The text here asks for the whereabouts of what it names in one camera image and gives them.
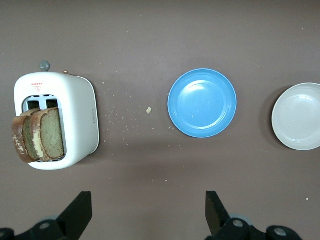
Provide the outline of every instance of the toaster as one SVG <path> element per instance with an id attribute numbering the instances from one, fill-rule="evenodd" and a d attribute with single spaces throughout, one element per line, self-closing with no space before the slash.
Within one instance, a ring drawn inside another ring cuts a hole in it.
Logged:
<path id="1" fill-rule="evenodd" d="M 49 162 L 28 163 L 39 170 L 68 168 L 99 145 L 99 124 L 95 90 L 84 77 L 68 72 L 35 72 L 22 76 L 14 86 L 15 113 L 34 108 L 58 107 L 64 157 Z"/>

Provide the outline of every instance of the brown table surface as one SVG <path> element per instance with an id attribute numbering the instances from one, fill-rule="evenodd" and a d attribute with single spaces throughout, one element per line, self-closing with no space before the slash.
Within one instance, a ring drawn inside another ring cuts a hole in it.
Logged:
<path id="1" fill-rule="evenodd" d="M 289 87 L 320 82 L 320 1 L 1 1 L 0 36 L 0 227 L 22 233 L 91 191 L 83 240 L 202 240 L 217 191 L 263 232 L 319 238 L 320 149 L 284 146 L 271 113 Z M 42 60 L 97 96 L 99 148 L 62 170 L 23 163 L 12 141 L 14 85 Z M 174 82 L 197 68 L 224 74 L 238 101 L 229 127 L 204 139 L 167 110 Z"/>

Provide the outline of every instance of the bread slice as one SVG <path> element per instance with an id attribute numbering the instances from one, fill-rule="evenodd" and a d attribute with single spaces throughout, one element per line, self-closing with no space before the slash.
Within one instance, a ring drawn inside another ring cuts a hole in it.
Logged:
<path id="1" fill-rule="evenodd" d="M 31 117 L 30 129 L 34 149 L 41 160 L 48 162 L 65 155 L 57 107 L 35 113 Z"/>
<path id="2" fill-rule="evenodd" d="M 39 160 L 30 131 L 31 116 L 39 111 L 39 108 L 26 111 L 20 116 L 14 117 L 12 122 L 12 137 L 15 150 L 25 163 L 32 163 Z"/>

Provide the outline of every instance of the toaster slot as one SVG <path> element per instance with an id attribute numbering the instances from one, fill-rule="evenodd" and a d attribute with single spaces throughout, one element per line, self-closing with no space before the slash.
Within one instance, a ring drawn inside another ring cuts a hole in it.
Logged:
<path id="1" fill-rule="evenodd" d="M 28 104 L 29 110 L 40 108 L 40 104 L 38 101 L 28 101 L 27 104 Z"/>
<path id="2" fill-rule="evenodd" d="M 46 101 L 47 108 L 55 108 L 58 107 L 58 100 L 57 99 L 48 99 Z"/>

